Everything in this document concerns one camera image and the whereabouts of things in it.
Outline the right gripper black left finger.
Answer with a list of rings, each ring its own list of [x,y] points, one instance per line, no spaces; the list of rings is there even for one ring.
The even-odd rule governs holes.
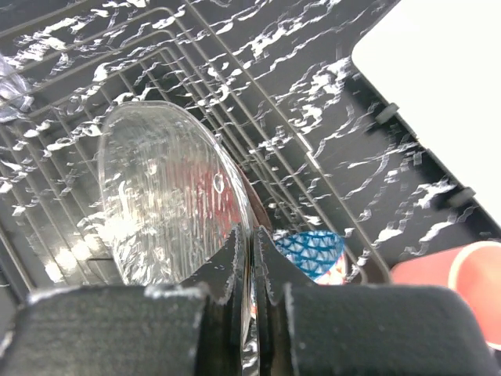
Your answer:
[[[241,374],[244,241],[234,228],[180,284],[32,293],[2,340],[2,374]]]

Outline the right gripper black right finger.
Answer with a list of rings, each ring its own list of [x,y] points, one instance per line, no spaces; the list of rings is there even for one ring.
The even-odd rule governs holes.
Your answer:
[[[497,375],[471,309],[445,287],[318,285],[254,233],[262,375]]]

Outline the clear glass bowl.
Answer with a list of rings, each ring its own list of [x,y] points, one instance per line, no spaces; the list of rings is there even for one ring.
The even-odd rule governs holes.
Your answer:
[[[178,105],[127,102],[105,117],[97,160],[104,231],[125,284],[180,284],[241,228],[246,338],[253,218],[226,149]]]

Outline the blue geometric patterned bowl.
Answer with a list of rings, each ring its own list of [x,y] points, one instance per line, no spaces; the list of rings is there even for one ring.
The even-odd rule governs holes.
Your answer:
[[[348,274],[344,239],[337,233],[310,230],[275,240],[276,248],[307,277],[321,285],[342,285]]]

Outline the red floral plate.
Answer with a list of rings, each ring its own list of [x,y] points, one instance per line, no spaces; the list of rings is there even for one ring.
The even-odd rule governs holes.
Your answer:
[[[239,165],[236,166],[237,171],[240,174],[240,178],[242,179],[247,198],[250,202],[250,207],[253,213],[253,221],[254,221],[254,226],[263,226],[265,227],[269,232],[272,231],[272,224],[271,221],[269,220],[268,214],[261,202],[260,197],[256,193],[255,189],[245,176],[244,172],[240,168]]]

